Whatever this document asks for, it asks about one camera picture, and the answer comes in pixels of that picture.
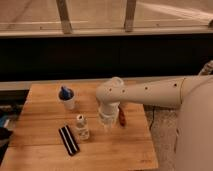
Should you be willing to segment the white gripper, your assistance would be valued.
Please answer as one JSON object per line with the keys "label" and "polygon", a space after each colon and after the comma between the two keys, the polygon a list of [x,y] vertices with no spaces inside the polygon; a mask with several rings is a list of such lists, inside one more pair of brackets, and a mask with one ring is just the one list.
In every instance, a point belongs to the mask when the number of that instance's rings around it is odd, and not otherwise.
{"label": "white gripper", "polygon": [[109,131],[117,122],[119,109],[107,114],[101,108],[98,108],[100,123],[103,125],[105,131]]}

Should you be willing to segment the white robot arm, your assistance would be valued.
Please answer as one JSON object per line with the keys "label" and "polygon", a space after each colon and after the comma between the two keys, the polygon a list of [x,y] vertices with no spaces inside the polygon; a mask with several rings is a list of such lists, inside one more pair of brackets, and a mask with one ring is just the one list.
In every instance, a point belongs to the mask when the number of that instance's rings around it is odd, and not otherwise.
{"label": "white robot arm", "polygon": [[174,171],[213,171],[213,75],[125,85],[113,77],[96,89],[104,124],[120,102],[178,108]]}

